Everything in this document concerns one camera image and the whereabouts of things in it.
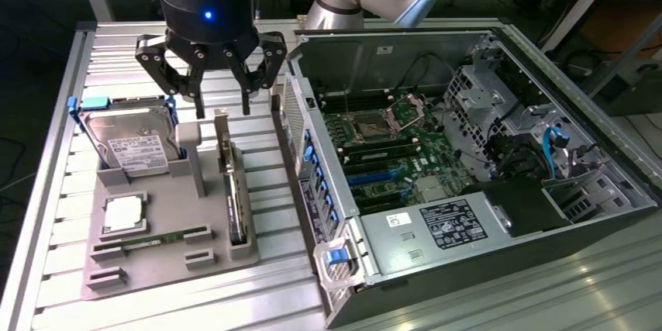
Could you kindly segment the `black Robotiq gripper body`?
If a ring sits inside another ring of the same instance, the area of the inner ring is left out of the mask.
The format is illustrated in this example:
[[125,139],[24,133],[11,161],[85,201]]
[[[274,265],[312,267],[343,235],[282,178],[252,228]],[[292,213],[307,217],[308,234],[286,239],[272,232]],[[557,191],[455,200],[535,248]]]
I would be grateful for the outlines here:
[[226,70],[224,50],[246,60],[258,47],[251,0],[160,0],[167,22],[168,49],[188,64]]

